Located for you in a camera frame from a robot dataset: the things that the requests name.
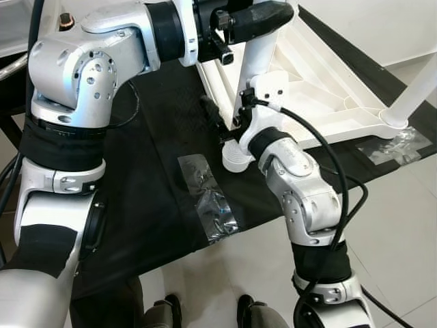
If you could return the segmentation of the black wok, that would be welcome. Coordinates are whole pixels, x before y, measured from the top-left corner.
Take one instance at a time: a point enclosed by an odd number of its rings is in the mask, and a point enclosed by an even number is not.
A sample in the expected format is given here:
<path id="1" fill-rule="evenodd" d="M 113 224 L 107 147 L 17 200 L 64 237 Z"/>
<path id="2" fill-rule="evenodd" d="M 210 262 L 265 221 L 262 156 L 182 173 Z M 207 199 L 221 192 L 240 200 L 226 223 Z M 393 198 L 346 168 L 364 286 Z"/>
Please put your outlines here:
<path id="1" fill-rule="evenodd" d="M 75 25 L 74 16 L 69 12 L 63 12 L 59 15 L 59 31 L 71 30 Z"/>

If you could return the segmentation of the white plastic children table top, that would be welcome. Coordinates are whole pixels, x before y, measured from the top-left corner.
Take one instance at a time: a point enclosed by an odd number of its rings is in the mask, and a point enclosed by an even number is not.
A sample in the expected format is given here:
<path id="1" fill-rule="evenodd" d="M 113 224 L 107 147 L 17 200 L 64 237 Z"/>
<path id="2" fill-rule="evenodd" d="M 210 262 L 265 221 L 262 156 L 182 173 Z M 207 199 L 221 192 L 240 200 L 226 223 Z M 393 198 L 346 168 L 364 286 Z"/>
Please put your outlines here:
<path id="1" fill-rule="evenodd" d="M 403 128 L 393 128 L 383 122 L 380 114 L 390 107 L 355 75 L 315 32 L 315 24 L 299 6 L 294 6 L 294 18 L 278 30 L 269 72 L 288 74 L 287 90 L 281 93 L 281 106 L 296 112 L 312 124 L 331 143 L 360 137 L 393 139 Z M 234 104 L 246 44 L 231 46 L 234 62 L 218 64 Z M 411 117 L 407 127 L 412 127 Z"/>

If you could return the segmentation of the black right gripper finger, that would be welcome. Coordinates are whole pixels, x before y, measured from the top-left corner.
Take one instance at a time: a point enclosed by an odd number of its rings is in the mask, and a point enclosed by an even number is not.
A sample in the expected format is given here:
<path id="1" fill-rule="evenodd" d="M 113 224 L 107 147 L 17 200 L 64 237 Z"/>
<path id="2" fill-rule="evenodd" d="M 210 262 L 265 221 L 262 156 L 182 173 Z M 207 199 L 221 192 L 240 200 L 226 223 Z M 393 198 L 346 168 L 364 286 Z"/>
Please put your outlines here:
<path id="1" fill-rule="evenodd" d="M 227 143 L 227 141 L 230 141 L 231 132 L 228 131 L 227 125 L 225 125 L 225 121 L 221 117 L 221 112 L 219 111 L 219 107 L 216 106 L 216 103 L 208 96 L 200 96 L 199 105 L 206 110 L 205 116 L 210 131 L 216 133 L 216 136 L 221 143 Z"/>

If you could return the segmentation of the clear tape patch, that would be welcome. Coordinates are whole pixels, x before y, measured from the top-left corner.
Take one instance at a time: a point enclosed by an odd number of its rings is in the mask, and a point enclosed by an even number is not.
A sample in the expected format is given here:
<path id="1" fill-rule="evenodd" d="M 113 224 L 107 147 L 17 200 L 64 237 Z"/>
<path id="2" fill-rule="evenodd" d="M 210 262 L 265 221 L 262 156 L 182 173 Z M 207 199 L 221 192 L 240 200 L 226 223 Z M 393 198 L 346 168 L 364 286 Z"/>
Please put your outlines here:
<path id="1" fill-rule="evenodd" d="M 375 138 L 356 145 L 374 165 L 383 165 L 390 161 L 398 165 L 409 165 L 419 161 L 419 150 L 430 146 L 431 141 L 415 127 L 402 129 L 393 139 Z"/>

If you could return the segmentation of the grey robot right leg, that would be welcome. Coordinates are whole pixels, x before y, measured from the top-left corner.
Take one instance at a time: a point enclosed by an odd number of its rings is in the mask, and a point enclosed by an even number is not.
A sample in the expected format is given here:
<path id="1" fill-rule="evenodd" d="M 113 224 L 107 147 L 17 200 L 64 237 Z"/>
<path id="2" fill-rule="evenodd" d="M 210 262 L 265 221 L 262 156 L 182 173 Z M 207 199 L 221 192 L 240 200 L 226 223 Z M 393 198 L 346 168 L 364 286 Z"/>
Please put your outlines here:
<path id="1" fill-rule="evenodd" d="M 237 328 L 290 328 L 282 315 L 249 295 L 238 297 Z"/>

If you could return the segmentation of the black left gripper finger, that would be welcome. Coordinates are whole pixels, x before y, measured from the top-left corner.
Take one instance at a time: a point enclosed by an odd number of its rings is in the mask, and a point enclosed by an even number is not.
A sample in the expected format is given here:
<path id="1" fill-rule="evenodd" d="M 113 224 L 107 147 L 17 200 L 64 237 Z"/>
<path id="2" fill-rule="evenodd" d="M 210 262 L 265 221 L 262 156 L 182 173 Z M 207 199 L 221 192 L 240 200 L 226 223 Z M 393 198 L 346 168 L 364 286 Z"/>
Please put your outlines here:
<path id="1" fill-rule="evenodd" d="M 296 10 L 288 2 L 265 0 L 232 10 L 229 15 L 231 24 L 225 30 L 225 41 L 240 44 L 277 31 L 294 18 Z"/>

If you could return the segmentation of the white plastic table leg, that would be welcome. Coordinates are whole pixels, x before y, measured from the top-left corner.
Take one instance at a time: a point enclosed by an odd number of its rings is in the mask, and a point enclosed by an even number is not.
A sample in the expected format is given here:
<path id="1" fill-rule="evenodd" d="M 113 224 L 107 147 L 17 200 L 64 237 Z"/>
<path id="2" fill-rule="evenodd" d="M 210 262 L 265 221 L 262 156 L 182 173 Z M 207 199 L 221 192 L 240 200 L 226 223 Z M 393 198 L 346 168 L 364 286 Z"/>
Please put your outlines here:
<path id="1" fill-rule="evenodd" d="M 222 71 L 215 61 L 207 61 L 196 65 L 197 71 L 206 91 L 206 96 L 218 107 L 219 115 L 222 117 L 225 127 L 235 129 L 232 123 L 234 104 L 225 85 Z"/>
<path id="2" fill-rule="evenodd" d="M 234 115 L 243 109 L 242 92 L 250 88 L 252 79 L 259 79 L 260 75 L 268 72 L 279 36 L 280 32 L 273 31 L 246 42 L 234 94 Z M 238 141 L 225 143 L 222 149 L 225 169 L 233 173 L 243 172 L 255 159 L 249 150 L 249 144 L 256 134 L 269 127 L 282 129 L 283 119 L 284 115 L 271 107 L 257 105 L 253 110 L 252 122 L 249 123 L 249 127 L 243 129 L 243 134 L 238 138 Z"/>
<path id="3" fill-rule="evenodd" d="M 399 79 L 406 77 L 408 84 L 380 117 L 393 128 L 406 128 L 412 113 L 434 93 L 437 75 L 435 53 L 391 64 L 387 70 Z"/>

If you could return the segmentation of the clear plastic wrapper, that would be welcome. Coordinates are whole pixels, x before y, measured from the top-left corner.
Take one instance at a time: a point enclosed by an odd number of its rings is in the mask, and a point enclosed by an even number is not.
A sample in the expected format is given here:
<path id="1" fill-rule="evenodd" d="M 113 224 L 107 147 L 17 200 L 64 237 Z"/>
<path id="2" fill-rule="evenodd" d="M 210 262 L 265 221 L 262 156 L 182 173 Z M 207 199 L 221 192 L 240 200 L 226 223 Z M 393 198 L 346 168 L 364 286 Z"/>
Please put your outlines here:
<path id="1" fill-rule="evenodd" d="M 188 193 L 196 200 L 197 215 L 209 244 L 240 231 L 227 197 L 216 181 L 206 157 L 201 154 L 178 157 Z"/>

